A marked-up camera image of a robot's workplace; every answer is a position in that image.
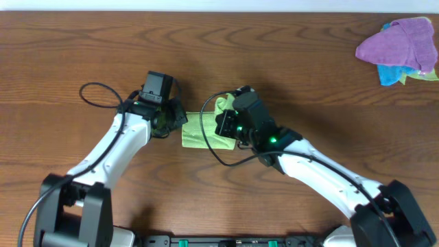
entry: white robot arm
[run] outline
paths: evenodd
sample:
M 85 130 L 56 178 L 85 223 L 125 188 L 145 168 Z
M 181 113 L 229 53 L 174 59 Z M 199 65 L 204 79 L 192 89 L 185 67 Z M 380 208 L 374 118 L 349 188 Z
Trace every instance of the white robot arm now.
M 317 151 L 301 134 L 277 126 L 251 87 L 244 86 L 232 94 L 235 96 L 233 110 L 225 110 L 215 118 L 215 133 L 236 139 L 242 145 L 251 145 L 264 165 L 309 185 L 351 221 L 352 228 L 343 226 L 332 232 L 321 243 L 324 247 L 399 247 L 400 242 L 402 246 L 432 246 L 436 242 L 430 225 L 405 185 L 394 180 L 383 186 L 364 178 Z M 239 164 L 221 161 L 210 148 L 205 134 L 204 140 L 223 165 Z
M 169 99 L 172 84 L 179 94 Z M 110 129 L 91 153 L 66 176 L 50 174 L 43 181 L 40 194 L 48 196 L 38 207 L 34 246 L 133 247 L 134 233 L 112 225 L 111 190 L 132 157 L 152 137 L 165 138 L 186 122 L 177 81 L 169 75 L 149 72 L 142 90 L 134 91 L 118 106 Z M 64 206 L 74 204 L 83 207 L 82 217 L 64 212 Z
M 115 116 L 110 130 L 104 135 L 101 141 L 93 148 L 84 160 L 67 172 L 67 175 L 74 175 L 86 169 L 95 162 L 108 144 L 115 138 L 121 124 L 121 113 Z M 73 181 L 83 185 L 92 186 L 95 183 L 102 183 L 106 188 L 113 189 L 116 182 L 126 170 L 132 157 L 151 138 L 151 121 L 141 115 L 125 113 L 125 126 L 121 136 L 111 151 L 88 173 L 75 178 Z

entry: pink towel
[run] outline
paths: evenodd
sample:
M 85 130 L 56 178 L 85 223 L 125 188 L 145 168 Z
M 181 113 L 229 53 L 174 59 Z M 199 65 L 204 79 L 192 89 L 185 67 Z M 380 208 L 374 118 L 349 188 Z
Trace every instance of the pink towel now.
M 430 73 L 438 61 L 433 25 L 426 18 L 400 19 L 391 27 L 366 39 L 355 52 L 373 64 L 408 66 Z

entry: table surface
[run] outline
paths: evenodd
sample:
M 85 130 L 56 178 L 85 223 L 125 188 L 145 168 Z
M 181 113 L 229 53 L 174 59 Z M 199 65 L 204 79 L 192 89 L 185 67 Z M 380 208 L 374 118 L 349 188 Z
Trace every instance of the table surface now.
M 85 104 L 86 82 L 123 97 L 147 72 L 180 80 L 187 111 L 249 84 L 280 123 L 383 184 L 413 192 L 439 233 L 439 84 L 380 86 L 355 48 L 402 14 L 160 12 L 0 13 L 0 242 L 13 246 L 42 179 L 65 174 L 110 127 L 114 110 Z M 429 15 L 436 27 L 439 16 Z M 111 104 L 93 89 L 87 97 Z M 221 151 L 238 161 L 247 151 Z M 116 225 L 143 234 L 323 233 L 348 220 L 301 182 L 258 161 L 221 166 L 182 148 L 181 131 L 133 158 L 112 194 Z M 34 219 L 25 243 L 31 245 Z

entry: black cable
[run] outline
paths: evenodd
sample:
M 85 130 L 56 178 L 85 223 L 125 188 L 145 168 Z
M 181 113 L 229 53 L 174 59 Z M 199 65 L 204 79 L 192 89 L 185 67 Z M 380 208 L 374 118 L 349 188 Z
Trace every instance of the black cable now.
M 134 99 L 137 95 L 139 95 L 140 90 L 134 90 L 127 99 Z
M 301 153 L 297 153 L 297 152 L 290 152 L 290 151 L 269 151 L 269 152 L 261 152 L 252 156 L 249 156 L 241 161 L 235 162 L 235 163 L 225 163 L 216 153 L 215 151 L 212 149 L 211 145 L 209 144 L 209 141 L 207 140 L 207 136 L 206 133 L 204 131 L 204 126 L 203 126 L 203 112 L 204 112 L 204 108 L 206 107 L 206 105 L 214 98 L 217 97 L 218 95 L 223 95 L 223 94 L 227 94 L 227 93 L 234 93 L 234 91 L 222 91 L 219 93 L 215 93 L 214 95 L 210 96 L 210 98 L 208 98 L 205 103 L 203 104 L 203 107 L 201 107 L 201 111 L 200 111 L 200 126 L 201 126 L 201 133 L 204 137 L 204 141 L 206 141 L 206 145 L 207 148 L 209 149 L 209 151 L 211 151 L 211 153 L 213 154 L 213 156 L 222 164 L 228 167 L 234 167 L 237 165 L 241 165 L 242 163 L 245 163 L 247 161 L 251 161 L 254 158 L 258 158 L 260 156 L 265 156 L 265 155 L 269 155 L 269 154 L 289 154 L 289 155 L 294 155 L 294 156 L 299 156 L 302 158 L 306 158 L 312 161 L 315 161 L 323 166 L 325 166 L 326 168 L 330 169 L 331 171 L 335 172 L 336 174 L 338 174 L 339 176 L 341 176 L 342 178 L 344 178 L 346 181 L 348 181 L 350 184 L 352 184 L 355 188 L 357 188 L 358 191 L 360 191 L 370 202 L 370 204 L 372 205 L 372 207 L 374 208 L 374 210 L 378 213 L 378 216 L 381 218 L 385 229 L 387 230 L 387 232 L 389 233 L 390 237 L 392 238 L 393 242 L 395 243 L 396 247 L 401 247 L 398 238 L 396 237 L 394 231 L 392 230 L 392 227 L 390 226 L 389 221 L 387 221 L 387 219 L 385 218 L 385 215 L 383 214 L 383 212 L 379 209 L 377 203 L 373 200 L 372 196 L 370 196 L 370 194 L 364 189 L 363 185 L 356 183 L 352 178 L 350 178 L 349 176 L 347 176 L 345 173 L 341 172 L 340 170 L 330 166 L 329 164 L 325 163 L 324 161 L 318 160 L 313 156 L 309 156 L 306 154 L 301 154 Z
M 121 96 L 112 88 L 110 88 L 109 86 L 102 84 L 100 82 L 89 82 L 87 84 L 84 84 L 81 86 L 80 88 L 80 97 L 81 99 L 83 99 L 87 104 L 90 104 L 92 106 L 96 106 L 96 107 L 101 107 L 101 108 L 118 108 L 118 106 L 102 106 L 99 104 L 95 104 L 92 103 L 90 101 L 88 101 L 87 99 L 84 98 L 84 96 L 82 95 L 82 91 L 90 85 L 97 85 L 97 86 L 102 86 L 108 90 L 110 90 L 112 93 L 114 93 L 117 97 L 117 99 L 119 100 L 120 106 L 122 106 L 123 104 L 123 100 L 121 98 Z M 122 120 L 121 120 L 121 125 L 119 126 L 119 129 L 115 135 L 115 138 L 113 138 L 113 140 L 110 142 L 110 144 L 108 145 L 108 147 L 102 152 L 101 156 L 99 156 L 97 158 L 97 160 L 95 162 L 93 162 L 93 164 L 89 165 L 86 169 L 84 169 L 81 172 L 78 172 L 77 174 L 73 175 L 73 176 L 66 176 L 64 177 L 64 179 L 62 179 L 60 182 L 56 183 L 54 186 L 50 187 L 48 190 L 46 190 L 39 199 L 37 199 L 37 201 L 35 201 L 34 205 L 31 207 L 31 209 L 29 210 L 29 212 L 27 213 L 25 219 L 23 220 L 23 223 L 21 225 L 20 228 L 20 233 L 19 233 L 19 239 L 18 239 L 18 243 L 17 246 L 21 247 L 23 245 L 23 238 L 24 238 L 24 234 L 25 234 L 25 230 L 26 230 L 26 226 L 30 221 L 30 218 L 32 217 L 32 214 L 35 212 L 35 210 L 38 208 L 38 205 L 45 199 L 47 198 L 47 196 L 49 196 L 52 192 L 54 192 L 56 189 L 61 188 L 62 186 L 70 183 L 71 181 L 73 181 L 73 179 L 82 176 L 84 174 L 86 174 L 87 172 L 91 171 L 93 168 L 96 167 L 97 164 L 99 164 L 99 162 L 102 161 L 102 159 L 107 155 L 107 153 L 109 153 L 109 151 L 111 150 L 111 148 L 116 144 L 117 139 L 120 137 L 120 135 L 123 133 L 123 127 L 125 125 L 125 108 L 121 107 L 121 114 L 122 114 Z

